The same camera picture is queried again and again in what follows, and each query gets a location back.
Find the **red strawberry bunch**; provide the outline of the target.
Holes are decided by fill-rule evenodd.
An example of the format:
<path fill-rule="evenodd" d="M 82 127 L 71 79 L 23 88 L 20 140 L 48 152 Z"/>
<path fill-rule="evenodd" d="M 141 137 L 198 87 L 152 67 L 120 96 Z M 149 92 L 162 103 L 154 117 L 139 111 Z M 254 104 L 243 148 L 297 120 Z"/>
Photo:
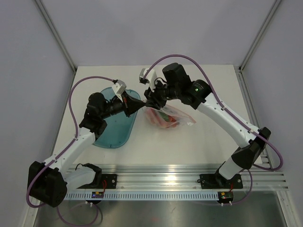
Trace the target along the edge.
<path fill-rule="evenodd" d="M 180 125 L 176 118 L 152 108 L 145 110 L 145 117 L 151 125 L 162 129 L 172 129 Z"/>

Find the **clear pink zip top bag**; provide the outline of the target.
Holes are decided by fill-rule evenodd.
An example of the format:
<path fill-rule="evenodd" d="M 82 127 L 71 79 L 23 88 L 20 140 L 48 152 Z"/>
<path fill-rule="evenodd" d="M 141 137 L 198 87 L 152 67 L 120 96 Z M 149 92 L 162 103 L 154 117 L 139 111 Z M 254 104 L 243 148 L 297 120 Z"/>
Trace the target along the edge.
<path fill-rule="evenodd" d="M 181 125 L 192 126 L 196 123 L 190 115 L 170 105 L 160 110 L 144 107 L 143 113 L 151 125 L 161 129 L 174 129 Z"/>

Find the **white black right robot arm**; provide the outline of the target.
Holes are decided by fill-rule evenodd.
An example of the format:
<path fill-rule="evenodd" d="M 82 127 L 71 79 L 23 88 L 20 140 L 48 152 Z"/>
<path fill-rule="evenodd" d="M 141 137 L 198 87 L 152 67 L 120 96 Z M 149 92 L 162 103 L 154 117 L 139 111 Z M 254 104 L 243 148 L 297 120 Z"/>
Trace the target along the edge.
<path fill-rule="evenodd" d="M 266 146 L 271 131 L 250 124 L 230 111 L 222 100 L 215 97 L 211 86 L 201 79 L 192 81 L 182 65 L 172 63 L 162 70 L 164 82 L 159 82 L 155 70 L 142 70 L 139 80 L 148 84 L 144 96 L 147 106 L 160 110 L 169 100 L 178 99 L 183 104 L 205 114 L 225 130 L 238 148 L 213 174 L 201 174 L 203 189 L 241 189 L 240 172 L 250 170 Z"/>

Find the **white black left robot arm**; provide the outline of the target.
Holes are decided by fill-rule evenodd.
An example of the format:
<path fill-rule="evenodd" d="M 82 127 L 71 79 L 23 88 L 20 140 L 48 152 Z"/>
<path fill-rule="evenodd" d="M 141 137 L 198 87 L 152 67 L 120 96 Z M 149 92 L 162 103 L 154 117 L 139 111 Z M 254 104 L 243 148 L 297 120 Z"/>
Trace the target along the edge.
<path fill-rule="evenodd" d="M 30 197 L 38 199 L 42 204 L 53 208 L 59 206 L 68 191 L 73 191 L 84 185 L 98 188 L 104 185 L 102 169 L 87 163 L 72 173 L 67 173 L 69 167 L 80 154 L 92 145 L 104 132 L 106 118 L 123 112 L 126 116 L 134 114 L 146 103 L 136 99 L 126 92 L 121 98 L 114 97 L 107 101 L 102 93 L 89 96 L 84 118 L 76 126 L 74 138 L 58 154 L 52 155 L 43 162 L 33 162 L 29 167 L 26 201 L 30 207 Z"/>

